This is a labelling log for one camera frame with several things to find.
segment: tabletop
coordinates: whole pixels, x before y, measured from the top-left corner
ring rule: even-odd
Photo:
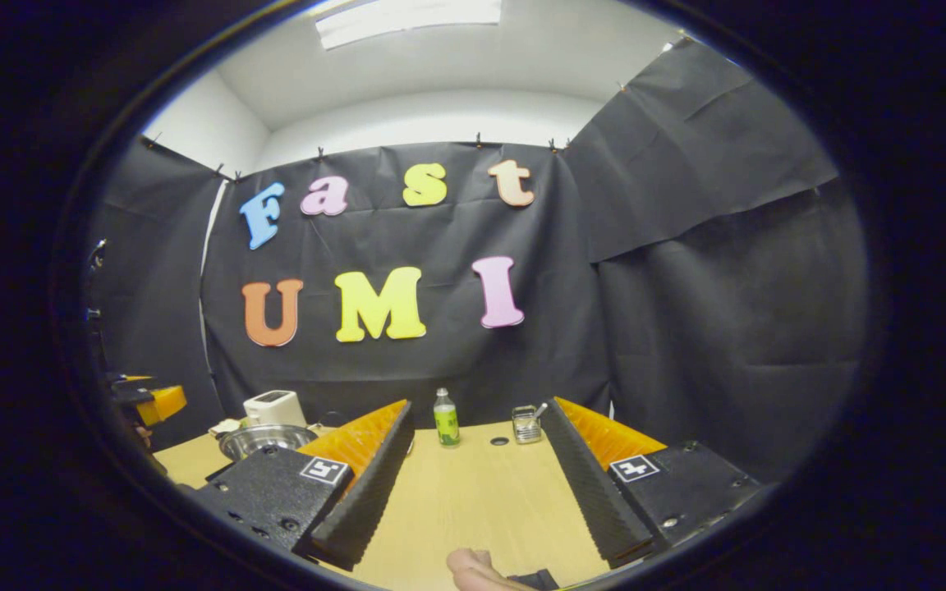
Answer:
[[[499,437],[509,442],[492,445]],[[209,434],[154,455],[196,488],[229,462]],[[462,427],[454,448],[417,429],[363,561],[323,568],[386,589],[453,589],[444,560],[458,547],[490,550],[506,576],[549,569],[560,587],[608,572],[549,439],[517,445],[510,422]]]

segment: foam letter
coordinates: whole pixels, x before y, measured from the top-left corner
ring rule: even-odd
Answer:
[[[279,201],[282,195],[282,184],[273,183],[267,190],[255,195],[253,199],[240,207],[240,213],[247,217],[247,227],[250,228],[250,249],[255,250],[275,236],[277,228],[269,220],[278,220]]]
[[[447,175],[443,165],[416,164],[408,168],[404,175],[404,201],[415,207],[418,205],[436,205],[448,195],[448,184],[442,180]]]
[[[297,292],[303,283],[299,279],[285,279],[277,284],[277,291],[282,296],[282,322],[279,328],[265,326],[265,296],[270,285],[267,283],[248,283],[243,286],[244,323],[247,336],[263,347],[282,347],[297,334]]]
[[[532,172],[526,168],[518,168],[516,160],[503,160],[488,168],[488,174],[495,176],[498,197],[503,198],[504,202],[515,207],[525,207],[535,201],[534,192],[523,190],[521,187],[521,179],[529,178]]]
[[[418,319],[416,283],[421,271],[414,267],[398,267],[389,273],[382,295],[374,292],[364,273],[342,273],[334,285],[342,289],[342,328],[338,340],[356,343],[364,340],[356,315],[364,319],[364,326],[374,339],[382,336],[386,317],[391,317],[386,334],[390,339],[417,339],[424,336],[425,325]]]
[[[509,257],[488,257],[473,263],[473,270],[480,275],[484,286],[484,317],[480,326],[498,328],[514,326],[525,321],[525,314],[513,305],[513,289],[510,287]]]
[[[318,213],[337,216],[345,212],[348,205],[345,194],[349,190],[349,181],[342,179],[341,176],[324,176],[323,179],[316,179],[309,185],[309,190],[315,192],[310,192],[301,200],[301,212],[306,216],[315,216]]]

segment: yellow letter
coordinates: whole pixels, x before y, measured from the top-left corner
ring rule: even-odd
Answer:
[[[532,172],[526,168],[518,168],[516,160],[503,160],[488,168],[488,174],[495,176],[498,184],[498,197],[515,207],[525,207],[534,201],[535,194],[521,188],[521,179],[529,178]]]
[[[443,166],[437,163],[416,164],[408,168],[404,175],[404,201],[414,207],[418,205],[436,205],[448,194],[448,184],[442,180],[447,175]]]
[[[248,283],[243,286],[244,323],[247,336],[263,347],[282,347],[297,334],[297,292],[301,291],[301,280],[285,279],[277,284],[282,296],[282,322],[279,328],[265,326],[265,296],[269,295],[269,284]]]
[[[342,273],[334,285],[342,289],[342,328],[338,340],[356,343],[364,340],[364,330],[356,315],[364,319],[364,326],[374,339],[382,336],[386,317],[391,317],[386,334],[390,339],[417,339],[424,336],[425,325],[418,319],[418,299],[414,286],[421,271],[414,267],[398,267],[386,277],[382,295],[374,292],[364,273]]]

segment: metal bowl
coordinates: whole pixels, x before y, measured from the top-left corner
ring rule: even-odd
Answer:
[[[218,441],[218,448],[221,448],[221,452],[228,456],[229,460],[239,461],[263,447],[274,445],[284,449],[297,449],[315,438],[316,434],[305,427],[258,425],[225,433],[221,441]]]

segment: white box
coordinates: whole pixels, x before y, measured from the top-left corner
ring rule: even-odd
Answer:
[[[250,425],[308,426],[297,392],[269,390],[243,403]]]

